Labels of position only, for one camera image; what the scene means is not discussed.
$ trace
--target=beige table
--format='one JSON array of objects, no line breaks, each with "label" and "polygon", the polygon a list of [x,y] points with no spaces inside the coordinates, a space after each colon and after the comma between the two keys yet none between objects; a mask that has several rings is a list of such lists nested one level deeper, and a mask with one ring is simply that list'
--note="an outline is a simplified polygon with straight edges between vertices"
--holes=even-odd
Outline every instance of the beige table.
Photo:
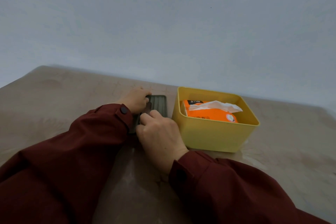
[{"label": "beige table", "polygon": [[[0,164],[138,85],[166,95],[171,117],[175,86],[41,66],[1,88]],[[207,153],[261,169],[299,209],[336,223],[336,121],[318,107],[244,99],[261,126],[241,151]],[[152,167],[139,143],[129,141],[117,156],[93,223],[179,224],[190,219],[167,178]]]}]

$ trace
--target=hand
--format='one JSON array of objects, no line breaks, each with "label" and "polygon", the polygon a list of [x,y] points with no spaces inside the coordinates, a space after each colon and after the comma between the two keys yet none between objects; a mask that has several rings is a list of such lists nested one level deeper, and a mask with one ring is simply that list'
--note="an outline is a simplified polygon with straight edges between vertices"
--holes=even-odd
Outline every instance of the hand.
[{"label": "hand", "polygon": [[147,95],[152,93],[149,90],[144,90],[142,87],[132,89],[126,96],[119,99],[116,104],[124,104],[131,111],[132,114],[141,113],[149,99],[146,98]]},{"label": "hand", "polygon": [[162,117],[157,110],[149,114],[140,116],[141,125],[136,127],[136,134],[151,162],[169,174],[174,160],[179,160],[188,149],[175,121]]}]

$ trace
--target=black button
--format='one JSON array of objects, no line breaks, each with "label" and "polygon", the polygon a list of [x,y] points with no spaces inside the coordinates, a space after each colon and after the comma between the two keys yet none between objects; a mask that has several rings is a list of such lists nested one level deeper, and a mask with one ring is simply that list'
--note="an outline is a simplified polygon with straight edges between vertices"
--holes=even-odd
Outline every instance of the black button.
[{"label": "black button", "polygon": [[176,170],[176,177],[180,182],[185,182],[187,180],[187,174],[183,170]]},{"label": "black button", "polygon": [[127,114],[128,109],[123,106],[123,107],[120,108],[120,111],[121,111],[122,114]]}]

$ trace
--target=white tissue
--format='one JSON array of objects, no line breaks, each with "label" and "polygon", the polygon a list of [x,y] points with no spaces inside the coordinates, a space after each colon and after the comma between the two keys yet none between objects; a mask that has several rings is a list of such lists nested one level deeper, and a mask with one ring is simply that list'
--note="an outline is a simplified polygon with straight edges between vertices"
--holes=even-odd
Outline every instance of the white tissue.
[{"label": "white tissue", "polygon": [[242,112],[243,111],[237,105],[233,105],[233,104],[229,104],[229,103],[222,103],[222,102],[219,102],[217,100],[211,101],[211,102],[208,102],[208,103],[204,103],[204,104],[200,104],[200,105],[191,105],[189,107],[190,111],[204,110],[204,109],[221,109],[225,112],[230,112],[230,113]]}]

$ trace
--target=dark green tray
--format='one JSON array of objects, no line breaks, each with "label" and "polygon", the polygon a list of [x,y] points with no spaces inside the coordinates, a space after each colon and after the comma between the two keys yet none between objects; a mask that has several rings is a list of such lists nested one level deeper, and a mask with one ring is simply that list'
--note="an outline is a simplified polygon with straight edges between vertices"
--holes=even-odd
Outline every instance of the dark green tray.
[{"label": "dark green tray", "polygon": [[[167,98],[165,95],[151,95],[147,96],[149,98],[149,102],[152,103],[151,110],[157,110],[163,117],[167,117]],[[133,116],[133,125],[129,131],[129,133],[135,133],[135,127],[139,124],[140,114]]]}]

